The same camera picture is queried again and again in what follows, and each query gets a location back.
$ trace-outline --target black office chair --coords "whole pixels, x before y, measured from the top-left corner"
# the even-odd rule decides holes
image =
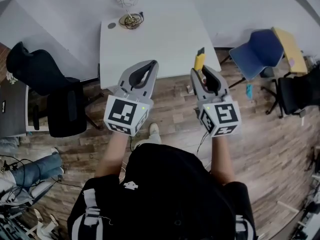
[[[275,109],[277,104],[281,111],[279,118],[284,117],[283,110],[286,115],[296,115],[302,118],[306,114],[305,107],[320,106],[319,65],[306,75],[294,78],[281,77],[278,83],[275,79],[272,82],[275,83],[276,93],[264,86],[261,87],[261,90],[266,90],[275,97],[271,109],[265,112],[267,115]]]
[[[39,95],[48,95],[44,111],[39,111],[38,105],[33,108],[33,125],[36,130],[39,130],[39,118],[46,116],[50,135],[56,138],[83,133],[87,129],[87,121],[96,129],[103,129],[85,112],[85,107],[103,97],[103,93],[86,98],[80,80],[65,77],[47,51],[29,53],[23,43],[19,42],[8,54],[6,68]]]

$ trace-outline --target yellow table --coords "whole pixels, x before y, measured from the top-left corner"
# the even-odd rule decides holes
[[[280,43],[283,46],[284,55],[290,66],[290,69],[289,69],[290,73],[307,74],[308,69],[307,69],[304,57],[301,53],[301,50],[297,46],[295,37],[291,33],[277,27],[273,27],[272,31],[278,37],[278,39],[280,40]]]

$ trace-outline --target chair headrest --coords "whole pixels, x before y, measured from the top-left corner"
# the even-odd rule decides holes
[[[22,42],[18,42],[12,50],[9,52],[6,58],[6,69],[10,73],[15,73],[20,65],[25,62],[26,59],[29,59],[33,55],[28,52],[28,50],[24,47]]]

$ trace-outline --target yellow object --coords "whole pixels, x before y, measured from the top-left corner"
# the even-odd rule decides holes
[[[290,72],[307,74],[308,69],[295,37],[291,33],[277,27],[273,27],[272,31],[283,46],[284,55],[290,66]]]
[[[201,48],[198,50],[198,54],[195,56],[194,61],[194,69],[199,71],[202,70],[205,64],[206,54],[205,54],[205,48]]]

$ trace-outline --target blue jeans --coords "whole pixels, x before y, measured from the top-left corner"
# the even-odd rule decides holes
[[[29,190],[29,187],[38,180],[43,181],[54,176],[62,175],[61,165],[62,160],[60,155],[54,152],[52,155],[27,163],[24,167],[20,166],[17,170],[12,170],[11,173],[17,186],[23,186],[26,190]]]

